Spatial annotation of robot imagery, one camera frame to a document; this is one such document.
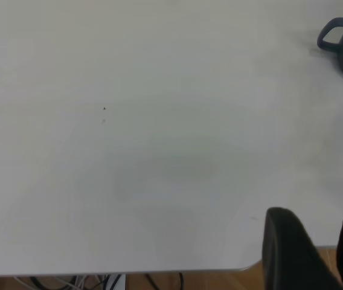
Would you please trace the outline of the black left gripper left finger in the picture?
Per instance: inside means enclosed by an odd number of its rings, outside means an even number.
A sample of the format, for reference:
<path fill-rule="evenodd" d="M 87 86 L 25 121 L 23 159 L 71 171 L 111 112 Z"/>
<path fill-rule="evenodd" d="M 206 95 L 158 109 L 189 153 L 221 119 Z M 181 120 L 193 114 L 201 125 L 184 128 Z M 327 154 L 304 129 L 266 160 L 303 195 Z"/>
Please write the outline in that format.
<path fill-rule="evenodd" d="M 342 289 L 301 221 L 280 207 L 266 212 L 262 265 L 265 289 Z"/>

